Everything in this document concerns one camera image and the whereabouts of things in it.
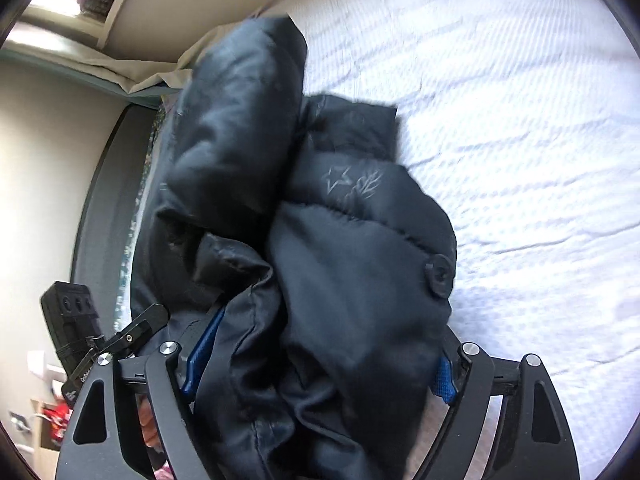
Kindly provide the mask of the person's left hand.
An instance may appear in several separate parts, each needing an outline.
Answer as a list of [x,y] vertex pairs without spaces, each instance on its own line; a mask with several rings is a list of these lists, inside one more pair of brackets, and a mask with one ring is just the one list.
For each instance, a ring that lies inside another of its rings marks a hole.
[[151,403],[146,396],[142,396],[140,399],[138,416],[145,445],[157,452],[162,452],[163,448],[162,442],[160,442],[160,434],[157,430]]

